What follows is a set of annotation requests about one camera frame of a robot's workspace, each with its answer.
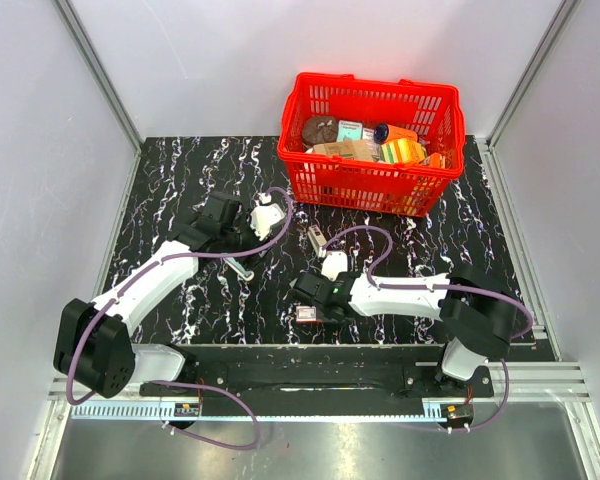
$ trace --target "cardboard box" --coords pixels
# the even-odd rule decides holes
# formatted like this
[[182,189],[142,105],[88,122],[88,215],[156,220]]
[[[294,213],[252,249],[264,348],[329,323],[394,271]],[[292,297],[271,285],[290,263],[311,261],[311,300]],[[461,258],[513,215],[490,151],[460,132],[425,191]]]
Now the cardboard box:
[[373,162],[373,156],[364,140],[355,142],[320,143],[313,146],[313,153],[333,157],[335,155],[347,160]]

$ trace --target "white wall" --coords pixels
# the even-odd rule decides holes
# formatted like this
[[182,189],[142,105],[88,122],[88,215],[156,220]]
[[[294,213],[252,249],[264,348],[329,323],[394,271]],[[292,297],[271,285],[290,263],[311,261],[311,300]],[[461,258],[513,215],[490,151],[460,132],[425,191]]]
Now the white wall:
[[600,0],[582,2],[497,150],[552,311],[600,420]]
[[60,312],[93,293],[132,158],[52,2],[0,1],[0,480],[26,462]]
[[559,0],[73,0],[143,136],[277,135],[301,71],[450,83],[487,135]]

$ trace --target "orange container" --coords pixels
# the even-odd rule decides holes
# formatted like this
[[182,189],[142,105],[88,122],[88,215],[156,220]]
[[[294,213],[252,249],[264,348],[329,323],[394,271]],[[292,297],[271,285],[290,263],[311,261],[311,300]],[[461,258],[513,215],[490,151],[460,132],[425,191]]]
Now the orange container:
[[[388,123],[415,131],[429,154],[448,168],[371,163],[304,153],[302,127],[314,115]],[[464,169],[464,117],[458,90],[400,80],[357,80],[353,75],[301,73],[282,115],[278,156],[285,162],[296,201],[422,217]]]

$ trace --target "floor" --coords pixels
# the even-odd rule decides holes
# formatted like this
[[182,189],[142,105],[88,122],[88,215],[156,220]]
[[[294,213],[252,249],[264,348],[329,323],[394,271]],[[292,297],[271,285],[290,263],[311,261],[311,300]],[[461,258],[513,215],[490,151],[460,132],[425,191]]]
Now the floor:
[[[276,155],[277,137],[173,137],[146,141],[105,288],[123,280],[160,246],[179,209],[196,208],[216,189],[249,203],[271,185],[288,187]],[[460,262],[484,269],[520,296],[491,191],[472,137],[465,173],[423,219],[357,210],[296,205],[289,233],[273,248],[256,279],[244,283],[215,262],[170,294],[136,331],[133,341],[181,344],[421,344],[444,343],[445,329],[425,318],[392,315],[345,328],[296,325],[289,282],[316,265],[307,228],[318,223],[327,238],[356,224],[388,229],[397,248],[379,275],[431,275]],[[352,234],[346,249],[362,270],[384,244]],[[518,319],[519,325],[524,319]],[[532,334],[518,339],[529,342]]]
[[[486,405],[478,412],[490,414]],[[249,424],[194,425],[225,442],[248,443]],[[236,452],[153,422],[70,420],[54,479],[437,479],[586,478],[566,413],[557,404],[513,404],[470,435],[404,424],[263,425],[258,450]]]

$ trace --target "black marble surface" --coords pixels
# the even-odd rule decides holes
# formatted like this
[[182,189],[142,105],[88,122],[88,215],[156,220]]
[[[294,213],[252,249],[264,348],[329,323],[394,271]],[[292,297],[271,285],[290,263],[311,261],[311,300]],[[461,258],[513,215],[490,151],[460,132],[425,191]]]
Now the black marble surface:
[[[239,195],[253,205],[269,186],[288,188],[276,154],[277,137],[150,138],[143,148],[105,289],[126,278],[165,240],[180,208],[199,208],[211,190]],[[245,283],[223,262],[212,262],[175,289],[149,314],[133,340],[142,343],[443,343],[444,327],[430,319],[393,315],[335,329],[296,325],[289,282],[319,267],[306,232],[319,224],[327,238],[352,225],[389,230],[395,248],[377,275],[443,273],[469,262],[520,296],[487,178],[473,138],[465,146],[465,173],[452,182],[422,219],[296,204],[289,232],[273,247],[256,278]],[[352,233],[343,244],[361,271],[384,248],[384,237]],[[522,315],[518,328],[524,325]],[[528,342],[531,333],[518,341]]]

